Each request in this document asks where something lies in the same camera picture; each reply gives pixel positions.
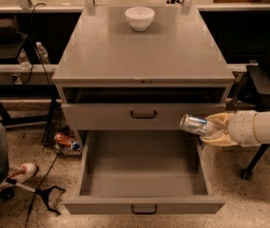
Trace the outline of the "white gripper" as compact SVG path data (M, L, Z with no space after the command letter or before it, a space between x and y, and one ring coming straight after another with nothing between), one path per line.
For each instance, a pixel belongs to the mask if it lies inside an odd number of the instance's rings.
M254 146L258 141L254 133L254 120L257 112L254 110L243 110L236 113L217 113L208 116L206 119L219 131L211 136L201 137L205 144L214 146Z

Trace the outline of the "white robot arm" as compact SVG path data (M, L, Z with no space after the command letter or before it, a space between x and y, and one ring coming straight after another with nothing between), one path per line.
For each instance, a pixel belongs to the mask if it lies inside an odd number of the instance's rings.
M201 137L206 144L248 147L270 143L270 111L240 110L206 119L214 125L210 136Z

